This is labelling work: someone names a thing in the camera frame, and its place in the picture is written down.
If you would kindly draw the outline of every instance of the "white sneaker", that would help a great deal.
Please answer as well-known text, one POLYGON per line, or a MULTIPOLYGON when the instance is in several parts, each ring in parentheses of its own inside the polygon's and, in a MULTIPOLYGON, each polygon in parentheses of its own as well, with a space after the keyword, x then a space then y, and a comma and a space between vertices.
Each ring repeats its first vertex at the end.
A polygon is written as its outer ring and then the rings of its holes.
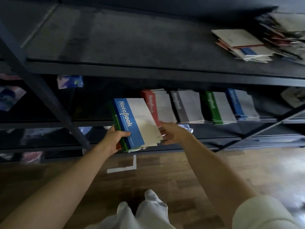
POLYGON ((155 192, 153 192, 153 190, 146 190, 144 196, 145 196, 145 200, 161 201, 158 198, 158 195, 155 192))
POLYGON ((117 206, 116 214, 118 215, 125 207, 128 207, 128 203, 125 201, 120 202, 117 206))

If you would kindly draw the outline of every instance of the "wooden floor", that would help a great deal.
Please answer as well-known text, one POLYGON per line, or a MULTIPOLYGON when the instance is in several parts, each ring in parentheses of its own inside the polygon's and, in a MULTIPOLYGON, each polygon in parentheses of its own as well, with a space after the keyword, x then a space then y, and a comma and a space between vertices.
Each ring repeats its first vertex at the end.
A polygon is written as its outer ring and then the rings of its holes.
MULTIPOLYGON (((219 155, 262 194, 278 198, 303 218, 305 149, 264 149, 221 152, 219 155)), ((44 165, 0 164, 0 221, 30 194, 75 161, 44 165)), ((137 169, 106 173, 132 166, 133 157, 110 158, 101 168, 65 228, 84 228, 116 213, 127 201, 133 212, 153 189, 169 207, 177 229, 223 228, 183 152, 137 156, 137 169)))

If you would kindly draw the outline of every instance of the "hand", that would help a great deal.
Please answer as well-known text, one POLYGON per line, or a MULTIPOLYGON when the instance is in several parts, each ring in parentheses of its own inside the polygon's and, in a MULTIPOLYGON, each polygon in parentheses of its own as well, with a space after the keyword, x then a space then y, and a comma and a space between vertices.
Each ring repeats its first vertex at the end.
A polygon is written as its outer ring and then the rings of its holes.
POLYGON ((160 122, 160 133, 163 136, 162 145, 170 145, 174 143, 181 143, 187 139, 189 135, 192 135, 185 128, 178 126, 175 123, 160 122))
POLYGON ((117 152, 116 144, 122 137, 130 136, 130 132, 116 131, 114 125, 107 130, 107 133, 103 140, 98 145, 102 145, 105 152, 109 153, 109 156, 117 152))

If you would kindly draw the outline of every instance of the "cream shirt sleeve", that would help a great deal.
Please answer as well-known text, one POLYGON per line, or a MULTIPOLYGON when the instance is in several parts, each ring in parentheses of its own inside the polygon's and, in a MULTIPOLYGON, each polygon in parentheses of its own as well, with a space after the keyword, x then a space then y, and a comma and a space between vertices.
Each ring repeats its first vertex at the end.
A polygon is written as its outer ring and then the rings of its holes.
POLYGON ((293 216, 270 196, 257 196, 241 204, 235 212, 232 229, 300 229, 293 216))

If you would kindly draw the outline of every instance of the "forearm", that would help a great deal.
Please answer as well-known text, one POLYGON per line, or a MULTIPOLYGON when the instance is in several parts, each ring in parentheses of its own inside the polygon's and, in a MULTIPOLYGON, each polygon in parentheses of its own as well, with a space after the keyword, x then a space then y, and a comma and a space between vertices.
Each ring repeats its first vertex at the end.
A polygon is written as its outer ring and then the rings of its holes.
POLYGON ((225 161, 188 134, 181 141, 188 161, 223 222, 231 228, 236 209, 255 192, 225 161))
POLYGON ((44 185, 14 210, 2 222, 0 229, 63 228, 108 158, 104 149, 100 144, 44 185))

